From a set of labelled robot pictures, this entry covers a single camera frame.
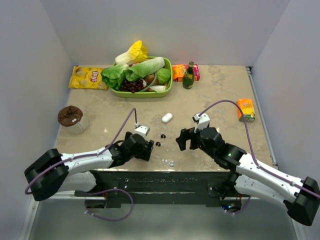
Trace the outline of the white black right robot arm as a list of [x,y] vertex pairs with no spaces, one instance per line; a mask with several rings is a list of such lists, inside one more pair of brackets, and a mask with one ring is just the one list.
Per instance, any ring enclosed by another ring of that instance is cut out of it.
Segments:
[[254,159],[245,150],[225,142],[214,127],[182,129],[176,138],[181,151],[186,149],[187,141],[191,150],[202,150],[230,171],[222,185],[227,196],[239,193],[278,204],[296,222],[313,224],[320,207],[320,188],[315,179],[294,177]]

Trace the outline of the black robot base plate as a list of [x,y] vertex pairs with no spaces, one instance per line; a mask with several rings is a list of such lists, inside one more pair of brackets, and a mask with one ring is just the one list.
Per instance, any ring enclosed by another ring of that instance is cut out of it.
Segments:
[[92,171],[96,186],[88,193],[77,190],[76,197],[97,197],[108,208],[121,204],[205,205],[235,212],[244,197],[225,190],[228,172],[203,171]]

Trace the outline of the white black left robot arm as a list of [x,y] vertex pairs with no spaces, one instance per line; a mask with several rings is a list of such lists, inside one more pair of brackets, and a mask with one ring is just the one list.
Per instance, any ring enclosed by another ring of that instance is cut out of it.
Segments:
[[65,191],[99,196],[104,184],[95,179],[92,170],[122,166],[133,158],[149,161],[154,143],[138,133],[127,132],[124,140],[94,151],[68,154],[49,149],[24,171],[28,183],[24,193],[36,201]]

